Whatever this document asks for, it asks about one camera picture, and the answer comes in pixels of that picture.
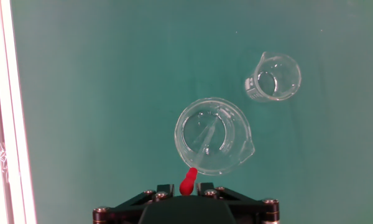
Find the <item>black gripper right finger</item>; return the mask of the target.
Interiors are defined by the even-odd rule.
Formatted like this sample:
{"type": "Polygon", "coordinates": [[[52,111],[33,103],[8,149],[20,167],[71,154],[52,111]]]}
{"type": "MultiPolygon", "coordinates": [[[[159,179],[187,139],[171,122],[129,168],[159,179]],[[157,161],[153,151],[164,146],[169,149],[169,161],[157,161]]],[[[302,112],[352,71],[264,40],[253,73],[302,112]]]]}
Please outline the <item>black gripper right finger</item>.
{"type": "Polygon", "coordinates": [[[279,224],[279,201],[274,198],[254,200],[226,187],[213,183],[197,183],[198,196],[222,200],[233,215],[250,215],[253,223],[279,224]]]}

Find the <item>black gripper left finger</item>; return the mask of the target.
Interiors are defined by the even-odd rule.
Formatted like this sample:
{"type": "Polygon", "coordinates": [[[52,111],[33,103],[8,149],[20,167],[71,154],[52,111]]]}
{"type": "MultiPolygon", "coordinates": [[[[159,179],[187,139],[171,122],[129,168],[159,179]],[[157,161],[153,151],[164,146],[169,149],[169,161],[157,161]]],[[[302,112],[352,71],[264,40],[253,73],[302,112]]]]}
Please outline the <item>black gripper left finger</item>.
{"type": "Polygon", "coordinates": [[[140,218],[153,202],[174,196],[174,185],[158,185],[156,190],[145,190],[116,207],[98,207],[92,212],[93,224],[121,223],[140,218]]]}

